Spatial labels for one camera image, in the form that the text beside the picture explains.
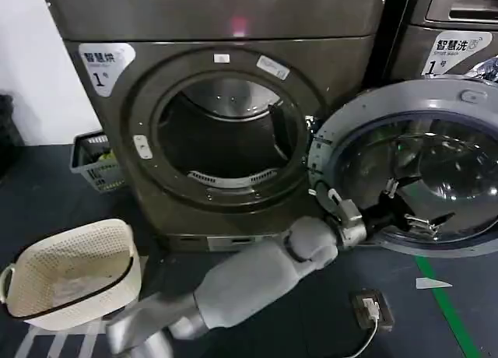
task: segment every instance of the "electrical socket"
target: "electrical socket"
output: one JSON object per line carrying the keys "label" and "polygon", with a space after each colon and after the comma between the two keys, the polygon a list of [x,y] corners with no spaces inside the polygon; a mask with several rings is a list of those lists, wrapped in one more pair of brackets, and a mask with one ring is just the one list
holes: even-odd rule
{"label": "electrical socket", "polygon": [[379,290],[361,290],[359,292],[351,293],[350,300],[352,308],[355,312],[356,320],[361,329],[371,329],[374,327],[374,321],[369,318],[367,309],[363,300],[366,298],[371,298],[375,303],[379,305],[380,317],[379,317],[379,330],[389,332],[392,330],[395,320],[391,313],[391,309],[388,303]]}

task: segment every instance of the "white cable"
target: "white cable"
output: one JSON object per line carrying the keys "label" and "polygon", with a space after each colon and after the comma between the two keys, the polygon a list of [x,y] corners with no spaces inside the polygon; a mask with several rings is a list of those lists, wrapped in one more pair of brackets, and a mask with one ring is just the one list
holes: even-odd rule
{"label": "white cable", "polygon": [[354,353],[352,356],[345,356],[344,358],[357,358],[361,353],[363,353],[363,351],[366,349],[366,347],[371,343],[372,339],[375,336],[375,333],[377,332],[377,329],[379,328],[379,322],[377,321],[377,319],[375,319],[373,322],[374,322],[374,327],[373,327],[372,333],[370,334],[368,339],[365,341],[363,346],[361,348],[359,348],[359,350],[356,353]]}
{"label": "white cable", "polygon": [[368,347],[368,345],[372,342],[374,339],[375,334],[377,333],[377,330],[379,328],[379,317],[380,317],[380,310],[379,310],[379,305],[374,302],[371,298],[367,298],[363,300],[363,304],[365,305],[365,308],[369,314],[369,318],[373,321],[373,330],[368,339],[366,339],[365,343],[359,350],[354,353],[351,356],[345,356],[344,358],[357,358],[363,351]]}

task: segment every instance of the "green stripe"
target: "green stripe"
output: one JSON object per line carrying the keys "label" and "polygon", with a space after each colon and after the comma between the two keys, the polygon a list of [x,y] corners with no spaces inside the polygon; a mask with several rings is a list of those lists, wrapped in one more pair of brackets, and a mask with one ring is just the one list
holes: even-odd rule
{"label": "green stripe", "polygon": [[[436,279],[434,275],[434,270],[431,267],[427,258],[415,257],[417,265],[419,266],[420,272],[426,277],[431,279]],[[466,358],[477,358],[481,356],[481,353],[477,350],[472,341],[470,335],[465,329],[464,324],[458,317],[455,309],[451,306],[450,298],[448,297],[444,288],[433,288],[433,295],[439,305],[443,315],[446,318],[448,324],[450,325],[451,331],[454,337],[458,341],[461,349],[464,352]]]}

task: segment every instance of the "white laundry basket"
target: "white laundry basket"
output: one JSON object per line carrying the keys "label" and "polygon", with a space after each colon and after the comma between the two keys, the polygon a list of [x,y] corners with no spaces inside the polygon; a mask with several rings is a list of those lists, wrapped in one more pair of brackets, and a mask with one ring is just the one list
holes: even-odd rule
{"label": "white laundry basket", "polygon": [[108,219],[28,247],[0,275],[0,301],[13,318],[60,331],[129,304],[141,285],[132,230]]}

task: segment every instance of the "white wall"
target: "white wall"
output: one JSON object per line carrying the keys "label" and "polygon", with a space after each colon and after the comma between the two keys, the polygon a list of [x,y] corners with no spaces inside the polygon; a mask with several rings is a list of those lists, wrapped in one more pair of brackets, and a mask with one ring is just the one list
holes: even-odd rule
{"label": "white wall", "polygon": [[69,144],[100,123],[44,0],[0,0],[0,93],[27,145]]}

